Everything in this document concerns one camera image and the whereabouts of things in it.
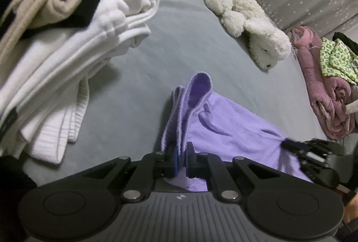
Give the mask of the person's right hand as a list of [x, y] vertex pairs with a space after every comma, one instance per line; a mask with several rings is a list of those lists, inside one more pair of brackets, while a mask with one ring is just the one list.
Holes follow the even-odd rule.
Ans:
[[358, 217], [358, 195], [356, 194], [345, 206], [343, 222], [348, 224]]

